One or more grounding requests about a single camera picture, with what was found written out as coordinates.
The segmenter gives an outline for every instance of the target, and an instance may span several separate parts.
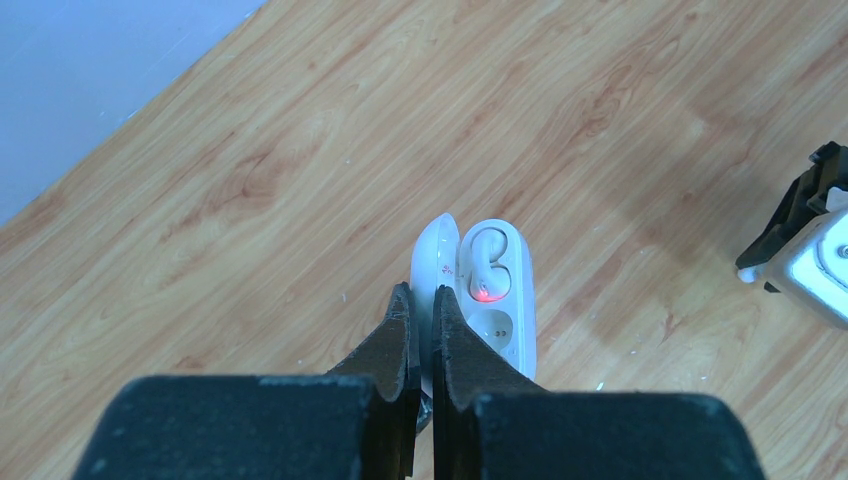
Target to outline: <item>wireless earbud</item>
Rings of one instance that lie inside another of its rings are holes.
[[[471,279],[468,289],[478,302],[496,302],[509,293],[509,271],[497,265],[506,253],[506,235],[486,228],[471,242]]]

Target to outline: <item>earbud charging case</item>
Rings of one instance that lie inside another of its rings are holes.
[[[506,235],[506,251],[497,261],[510,275],[505,297],[479,302],[471,296],[471,244],[486,228]],[[460,243],[459,228],[449,213],[442,214],[424,229],[412,251],[410,287],[415,297],[416,319],[421,340],[422,386],[432,395],[430,355],[433,332],[433,302],[441,285],[453,288],[468,326],[486,344],[527,378],[536,376],[536,292],[533,260],[521,233],[508,222],[484,220],[471,227]]]

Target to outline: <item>black object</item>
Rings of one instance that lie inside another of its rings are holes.
[[[323,376],[147,377],[113,400],[74,479],[399,479],[421,402],[408,287]],[[437,479],[763,479],[721,401],[688,394],[550,393],[434,306]]]
[[[766,229],[736,259],[736,268],[771,260],[810,220],[827,213],[825,205],[832,187],[848,191],[848,148],[830,142],[810,155],[810,161],[813,166],[792,182]],[[778,292],[769,283],[765,288]]]

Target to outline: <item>white tip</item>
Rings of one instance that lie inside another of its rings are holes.
[[[754,283],[759,280],[761,271],[762,265],[755,265],[739,270],[736,272],[736,276],[745,283]]]

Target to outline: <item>wooden table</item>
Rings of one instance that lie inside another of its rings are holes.
[[[271,1],[0,231],[0,477],[139,375],[325,371],[450,211],[527,238],[541,385],[714,394],[848,478],[848,333],[733,268],[846,111],[841,0]]]

